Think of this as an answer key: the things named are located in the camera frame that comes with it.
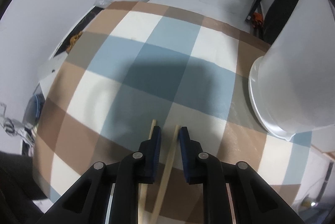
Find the black backpack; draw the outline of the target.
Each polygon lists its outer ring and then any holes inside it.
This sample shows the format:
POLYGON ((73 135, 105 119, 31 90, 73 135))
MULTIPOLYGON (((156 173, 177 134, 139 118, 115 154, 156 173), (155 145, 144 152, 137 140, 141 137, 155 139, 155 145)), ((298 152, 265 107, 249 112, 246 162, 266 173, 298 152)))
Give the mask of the black backpack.
POLYGON ((299 0, 274 0, 265 15, 263 40, 272 45, 291 17, 299 0))

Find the white utensil holder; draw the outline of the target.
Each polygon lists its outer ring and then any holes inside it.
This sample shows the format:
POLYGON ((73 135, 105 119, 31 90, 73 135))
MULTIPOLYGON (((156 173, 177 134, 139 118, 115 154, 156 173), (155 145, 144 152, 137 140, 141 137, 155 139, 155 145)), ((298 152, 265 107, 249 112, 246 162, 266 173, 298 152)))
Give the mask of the white utensil holder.
POLYGON ((267 132, 290 141, 334 125, 334 15, 329 0, 299 0, 248 80, 251 106, 267 132))

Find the tan shoes pair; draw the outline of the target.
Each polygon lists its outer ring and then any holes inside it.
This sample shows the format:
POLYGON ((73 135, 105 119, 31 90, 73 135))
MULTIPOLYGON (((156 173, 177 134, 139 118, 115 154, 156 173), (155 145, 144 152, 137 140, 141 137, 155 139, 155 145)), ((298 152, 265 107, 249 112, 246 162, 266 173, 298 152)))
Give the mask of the tan shoes pair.
POLYGON ((69 54, 69 52, 72 50, 78 39, 80 39, 81 35, 83 34, 83 31, 80 31, 78 34, 72 36, 69 41, 69 45, 66 48, 66 53, 69 54))

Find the checkered table mat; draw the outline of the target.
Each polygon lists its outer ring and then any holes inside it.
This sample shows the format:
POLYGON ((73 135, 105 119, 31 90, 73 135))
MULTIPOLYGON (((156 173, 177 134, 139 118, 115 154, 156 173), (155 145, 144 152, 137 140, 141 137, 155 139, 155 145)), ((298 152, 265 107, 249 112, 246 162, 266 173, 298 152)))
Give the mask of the checkered table mat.
POLYGON ((267 133, 248 95, 251 66, 269 45, 253 35, 175 7, 117 2, 101 11, 62 63, 41 112, 33 176, 57 201, 94 163, 137 151, 152 122, 162 130, 158 173, 173 133, 220 161, 247 162, 292 205, 311 134, 267 133))

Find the wooden chopstick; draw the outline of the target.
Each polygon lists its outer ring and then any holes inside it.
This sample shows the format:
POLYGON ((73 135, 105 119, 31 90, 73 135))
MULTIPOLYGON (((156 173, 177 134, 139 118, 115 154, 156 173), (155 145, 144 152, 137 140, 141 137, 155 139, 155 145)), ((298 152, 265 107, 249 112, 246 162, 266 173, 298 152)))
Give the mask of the wooden chopstick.
POLYGON ((150 224, 157 223, 157 219, 160 215, 160 211, 161 211, 162 204, 163 204, 163 201, 164 201, 165 193, 166 193, 167 186, 168 186, 168 183, 169 183, 169 178, 170 178, 171 171, 172 171, 172 168, 173 168, 175 151, 177 149, 177 144, 178 144, 179 129, 180 129, 180 126, 176 125, 174 133, 173 133, 173 137, 172 137, 172 140, 171 140, 169 152, 167 154, 166 164, 165 164, 164 171, 163 171, 163 174, 162 174, 162 178, 161 178, 160 186, 159 186, 159 189, 158 189, 155 205, 154 205, 152 215, 151 215, 151 218, 150 218, 150 221, 149 221, 150 224))
MULTIPOLYGON (((151 139, 153 134, 153 129, 157 124, 157 120, 153 119, 151 123, 151 129, 149 133, 149 139, 151 139)), ((145 204, 147 199, 147 184, 140 184, 140 192, 139 192, 139 204, 138 204, 138 224, 144 223, 144 212, 145 212, 145 204)))

